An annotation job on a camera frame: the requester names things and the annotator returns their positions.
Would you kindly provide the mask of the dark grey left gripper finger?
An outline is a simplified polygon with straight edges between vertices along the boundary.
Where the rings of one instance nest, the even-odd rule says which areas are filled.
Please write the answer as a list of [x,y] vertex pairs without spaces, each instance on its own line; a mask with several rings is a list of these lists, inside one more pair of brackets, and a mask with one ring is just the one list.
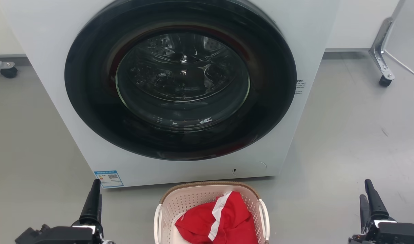
[[101,207],[102,195],[100,193],[100,179],[95,179],[81,211],[79,223],[81,225],[101,224]]

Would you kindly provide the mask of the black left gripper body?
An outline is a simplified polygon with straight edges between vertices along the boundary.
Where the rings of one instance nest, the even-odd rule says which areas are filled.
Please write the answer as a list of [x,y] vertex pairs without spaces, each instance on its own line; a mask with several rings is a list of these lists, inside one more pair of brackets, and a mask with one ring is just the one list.
[[49,227],[43,224],[41,229],[26,229],[16,244],[103,244],[103,228],[97,221],[76,221],[71,226]]

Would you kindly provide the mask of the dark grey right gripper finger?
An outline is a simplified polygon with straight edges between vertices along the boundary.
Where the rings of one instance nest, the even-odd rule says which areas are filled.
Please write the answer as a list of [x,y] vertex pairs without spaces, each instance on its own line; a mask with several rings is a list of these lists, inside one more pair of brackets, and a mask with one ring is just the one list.
[[371,212],[369,201],[366,195],[360,195],[360,227],[361,233],[366,233],[368,231],[368,225],[371,221]]
[[378,191],[370,179],[364,181],[365,191],[368,196],[369,214],[371,221],[374,220],[388,220],[389,213],[379,196]]

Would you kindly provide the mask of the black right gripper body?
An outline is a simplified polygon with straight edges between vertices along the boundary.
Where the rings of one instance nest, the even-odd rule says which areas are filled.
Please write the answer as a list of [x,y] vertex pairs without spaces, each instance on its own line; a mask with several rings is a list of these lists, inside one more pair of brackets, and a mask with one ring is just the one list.
[[370,220],[363,233],[349,238],[349,244],[414,244],[414,224],[394,220]]

